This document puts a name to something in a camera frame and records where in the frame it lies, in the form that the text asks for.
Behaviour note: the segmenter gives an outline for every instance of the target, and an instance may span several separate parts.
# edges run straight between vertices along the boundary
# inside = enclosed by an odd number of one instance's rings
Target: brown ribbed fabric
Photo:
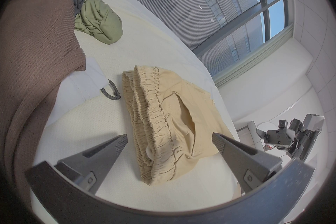
[[[85,70],[73,0],[11,0],[0,19],[0,162],[27,206],[32,166],[61,81]]]

